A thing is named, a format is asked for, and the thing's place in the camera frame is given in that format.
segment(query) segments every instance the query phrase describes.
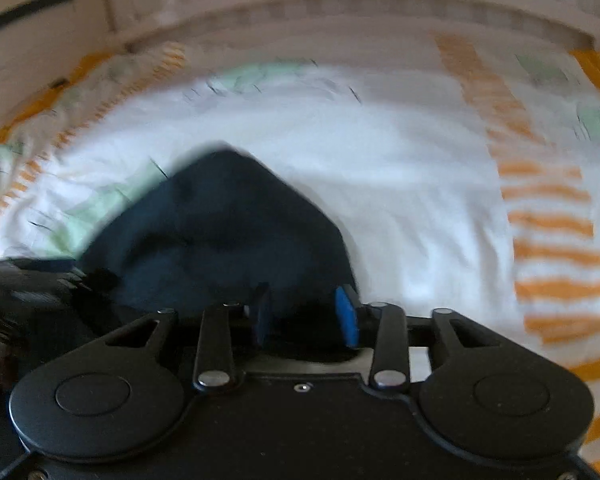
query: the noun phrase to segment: black cloth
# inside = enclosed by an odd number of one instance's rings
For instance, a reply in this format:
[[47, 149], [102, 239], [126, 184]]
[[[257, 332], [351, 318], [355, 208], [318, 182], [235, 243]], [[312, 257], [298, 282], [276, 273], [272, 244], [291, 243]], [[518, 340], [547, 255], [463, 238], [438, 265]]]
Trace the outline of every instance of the black cloth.
[[259, 162], [226, 148], [123, 212], [80, 267], [110, 273], [101, 288], [114, 304], [173, 308], [181, 317], [215, 303], [248, 304], [266, 284], [273, 318], [318, 345], [337, 337], [334, 290], [355, 286], [337, 227]]

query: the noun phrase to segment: bed sheet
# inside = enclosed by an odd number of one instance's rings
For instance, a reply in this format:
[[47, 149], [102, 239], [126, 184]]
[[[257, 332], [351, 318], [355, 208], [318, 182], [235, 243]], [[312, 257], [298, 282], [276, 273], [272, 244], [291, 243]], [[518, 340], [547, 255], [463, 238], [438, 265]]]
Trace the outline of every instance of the bed sheet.
[[363, 301], [453, 308], [587, 381], [600, 470], [600, 92], [573, 57], [445, 34], [114, 57], [0, 145], [0, 257], [78, 255], [216, 143], [340, 227]]

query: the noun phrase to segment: silver screw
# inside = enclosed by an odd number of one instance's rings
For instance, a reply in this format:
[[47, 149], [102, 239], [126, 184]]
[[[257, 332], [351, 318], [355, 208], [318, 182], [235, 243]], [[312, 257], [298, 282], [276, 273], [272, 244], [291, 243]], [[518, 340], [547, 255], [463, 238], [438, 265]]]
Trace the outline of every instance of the silver screw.
[[407, 376], [398, 370], [382, 370], [374, 375], [374, 381], [381, 388], [391, 388], [407, 382]]
[[207, 370], [198, 376], [198, 382], [207, 388], [219, 388], [229, 383], [231, 377], [222, 370]]
[[307, 394], [311, 391], [311, 385], [307, 383], [296, 384], [296, 386], [294, 386], [294, 390], [299, 394]]

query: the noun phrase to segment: dark fabric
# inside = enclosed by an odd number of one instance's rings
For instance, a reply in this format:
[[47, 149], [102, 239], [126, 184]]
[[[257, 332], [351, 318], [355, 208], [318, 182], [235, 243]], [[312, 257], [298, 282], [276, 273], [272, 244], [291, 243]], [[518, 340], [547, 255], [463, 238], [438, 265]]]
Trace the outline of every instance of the dark fabric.
[[202, 156], [115, 219], [80, 261], [106, 270], [114, 304], [200, 314], [211, 304], [249, 303], [269, 286], [276, 320], [298, 337], [336, 337], [334, 290], [355, 286], [337, 227], [250, 156], [222, 149]]

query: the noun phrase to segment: bed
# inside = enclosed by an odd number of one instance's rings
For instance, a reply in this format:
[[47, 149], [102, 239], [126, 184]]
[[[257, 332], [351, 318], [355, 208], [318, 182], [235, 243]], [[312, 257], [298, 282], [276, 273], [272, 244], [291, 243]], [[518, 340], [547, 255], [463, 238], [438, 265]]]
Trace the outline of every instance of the bed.
[[0, 258], [80, 254], [220, 142], [338, 225], [363, 301], [585, 380], [600, 471], [600, 0], [54, 0], [0, 27]]

